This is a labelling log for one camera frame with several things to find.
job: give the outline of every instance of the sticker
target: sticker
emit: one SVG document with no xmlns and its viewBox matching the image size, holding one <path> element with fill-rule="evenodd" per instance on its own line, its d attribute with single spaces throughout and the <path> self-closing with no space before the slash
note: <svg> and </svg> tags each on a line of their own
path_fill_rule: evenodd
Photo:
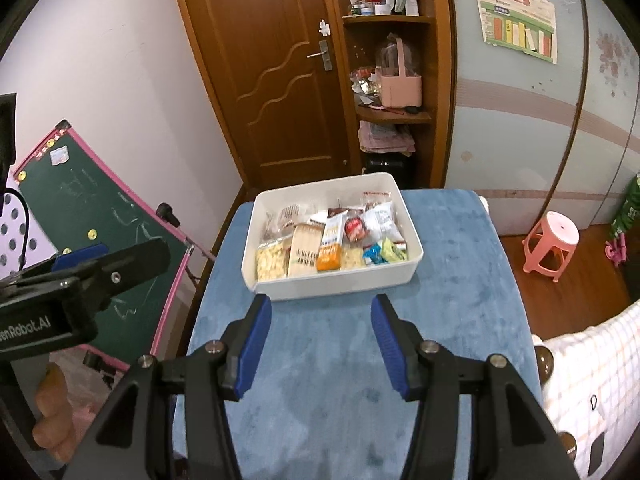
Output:
<svg viewBox="0 0 640 480">
<path fill-rule="evenodd" d="M 57 166 L 59 164 L 64 164 L 69 160 L 69 149 L 66 146 L 62 146 L 56 150 L 51 150 L 49 152 L 49 156 L 51 157 L 51 165 Z"/>
</svg>

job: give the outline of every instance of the door lock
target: door lock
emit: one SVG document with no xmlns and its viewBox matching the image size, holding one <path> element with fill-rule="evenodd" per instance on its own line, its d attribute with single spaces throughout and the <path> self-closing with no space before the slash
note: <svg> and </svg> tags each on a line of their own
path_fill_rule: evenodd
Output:
<svg viewBox="0 0 640 480">
<path fill-rule="evenodd" d="M 326 40 L 320 40 L 318 41 L 318 45 L 320 46 L 320 52 L 309 54 L 307 57 L 322 56 L 322 64 L 324 64 L 324 70 L 326 72 L 329 72 L 334 69 L 334 66 L 331 63 L 331 55 L 329 54 L 329 44 Z"/>
</svg>

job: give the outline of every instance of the table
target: table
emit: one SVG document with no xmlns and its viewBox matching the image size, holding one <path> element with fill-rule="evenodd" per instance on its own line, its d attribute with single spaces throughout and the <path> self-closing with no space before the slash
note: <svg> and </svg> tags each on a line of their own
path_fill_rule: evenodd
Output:
<svg viewBox="0 0 640 480">
<path fill-rule="evenodd" d="M 494 226 L 467 190 L 402 192 L 424 248 L 406 285 L 384 290 L 398 316 L 453 353 L 506 355 L 542 398 L 520 293 Z M 234 216 L 207 284 L 189 352 L 252 301 L 240 272 L 252 204 Z M 417 403 L 392 390 L 370 324 L 370 290 L 273 303 L 254 386 L 226 410 L 244 480 L 397 480 Z M 454 478 L 468 475 L 470 402 L 461 397 Z M 186 454 L 178 399 L 174 448 Z"/>
</svg>

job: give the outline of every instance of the wooden door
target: wooden door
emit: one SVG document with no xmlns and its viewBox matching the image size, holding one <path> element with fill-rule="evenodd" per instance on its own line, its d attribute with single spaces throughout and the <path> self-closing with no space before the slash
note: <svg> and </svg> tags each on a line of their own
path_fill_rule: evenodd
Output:
<svg viewBox="0 0 640 480">
<path fill-rule="evenodd" d="M 198 46 L 250 184 L 269 189 L 348 172 L 324 0 L 186 0 Z M 319 40 L 330 46 L 325 71 Z"/>
</svg>

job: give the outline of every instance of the pink storage box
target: pink storage box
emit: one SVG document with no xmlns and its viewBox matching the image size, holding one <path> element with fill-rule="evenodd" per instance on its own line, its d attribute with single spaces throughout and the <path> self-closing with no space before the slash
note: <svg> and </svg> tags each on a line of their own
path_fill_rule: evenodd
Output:
<svg viewBox="0 0 640 480">
<path fill-rule="evenodd" d="M 385 108 L 404 108 L 422 104 L 422 77 L 408 76 L 404 66 L 404 44 L 398 42 L 398 76 L 380 76 L 380 100 Z"/>
</svg>

